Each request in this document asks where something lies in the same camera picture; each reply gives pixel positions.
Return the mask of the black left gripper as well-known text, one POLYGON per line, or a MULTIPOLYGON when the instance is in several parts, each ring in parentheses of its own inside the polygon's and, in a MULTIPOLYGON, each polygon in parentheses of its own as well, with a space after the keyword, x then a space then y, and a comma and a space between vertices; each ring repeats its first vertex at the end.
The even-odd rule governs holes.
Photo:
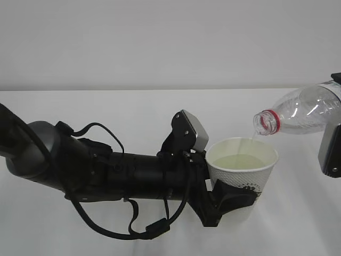
POLYGON ((206 188, 207 164, 202 153, 186 151, 171 154, 158 152, 161 179, 157 181, 158 198, 180 200, 172 224, 188 204, 204 227, 219 224, 237 227, 245 222, 258 199, 258 193, 248 186, 235 187, 217 179, 213 190, 206 188))

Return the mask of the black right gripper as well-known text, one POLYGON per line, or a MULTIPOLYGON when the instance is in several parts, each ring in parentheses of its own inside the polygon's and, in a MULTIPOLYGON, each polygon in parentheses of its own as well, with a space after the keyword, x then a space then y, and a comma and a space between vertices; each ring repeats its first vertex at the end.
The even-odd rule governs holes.
POLYGON ((341 85, 341 72, 333 73, 330 76, 335 83, 341 85))

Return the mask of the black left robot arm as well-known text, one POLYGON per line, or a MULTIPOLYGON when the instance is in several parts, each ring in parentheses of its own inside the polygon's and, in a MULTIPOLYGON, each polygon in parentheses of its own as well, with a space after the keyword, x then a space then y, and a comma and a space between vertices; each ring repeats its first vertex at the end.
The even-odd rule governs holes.
POLYGON ((15 176, 64 192, 79 202, 121 199, 179 200, 189 204, 205 227, 254 204, 257 193, 222 179, 208 190, 205 146, 208 135, 198 119, 178 111, 171 133, 154 155, 115 152, 105 143, 84 137, 64 122, 23 122, 1 106, 1 156, 15 176))

